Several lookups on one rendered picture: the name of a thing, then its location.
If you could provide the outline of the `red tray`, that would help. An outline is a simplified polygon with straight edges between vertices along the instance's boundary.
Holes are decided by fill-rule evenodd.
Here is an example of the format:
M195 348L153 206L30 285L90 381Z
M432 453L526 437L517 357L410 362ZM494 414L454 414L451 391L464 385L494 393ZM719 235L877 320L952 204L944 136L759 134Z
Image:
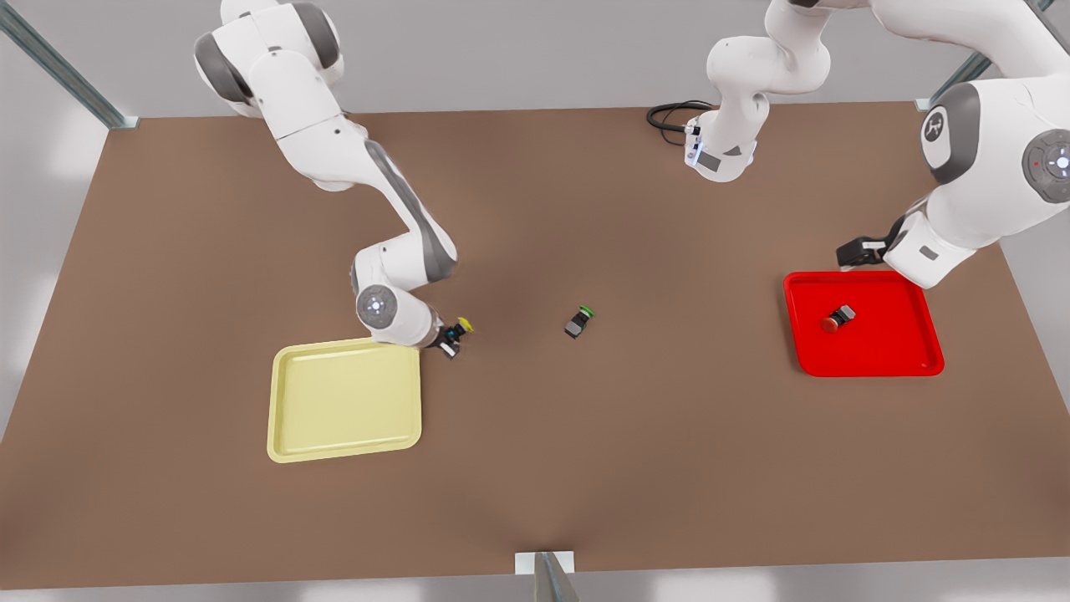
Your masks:
M783 279L802 372L815 377L936 376L945 367L924 289L895 271L792 272ZM847 304L840 331L822 319Z

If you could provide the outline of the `silver frame post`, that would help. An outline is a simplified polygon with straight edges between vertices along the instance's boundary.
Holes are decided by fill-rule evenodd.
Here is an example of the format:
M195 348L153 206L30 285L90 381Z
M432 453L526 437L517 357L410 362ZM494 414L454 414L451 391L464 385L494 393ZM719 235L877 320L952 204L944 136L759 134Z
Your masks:
M578 602L569 575L576 572L574 551L518 552L513 555L516 575L534 578L532 602Z
M1044 12L1048 11L1048 7L1051 7L1052 4L1057 3L1058 0L1023 0L1023 1L1028 5L1028 7L1033 7L1033 10L1036 10L1040 14L1043 14ZM944 83L941 84L941 87L937 88L936 91L934 91L932 95L929 96L929 98L915 99L914 101L915 110L919 111L920 113L924 113L926 111L931 110L935 102L941 98L941 95L943 95L944 92L948 90L948 88L951 88L952 84L960 84L964 83L964 81L973 81L979 79L979 77L982 76L982 74L985 73L985 70L989 70L991 65L992 61L990 61L990 59L987 58L985 55L980 55L978 53L978 51L974 51L974 53L970 55L970 57L968 57L966 61L964 61L963 64L961 64L959 68L956 70L956 72L953 72L951 76L949 76L948 79L945 80Z
M89 83L68 60L58 53L54 46L43 38L39 31L28 24L22 15L12 7L7 0L0 0L0 32L31 58L39 68L48 74L57 84L73 96L91 115L100 120L110 130L134 130L139 125L136 115L124 115L114 104Z

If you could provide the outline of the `yellow tray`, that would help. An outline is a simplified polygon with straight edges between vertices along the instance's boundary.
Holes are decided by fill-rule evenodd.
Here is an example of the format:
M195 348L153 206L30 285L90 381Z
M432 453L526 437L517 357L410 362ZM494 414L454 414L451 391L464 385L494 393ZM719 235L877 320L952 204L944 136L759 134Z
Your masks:
M417 349L362 338L275 355L265 446L273 462L404 450L421 434Z

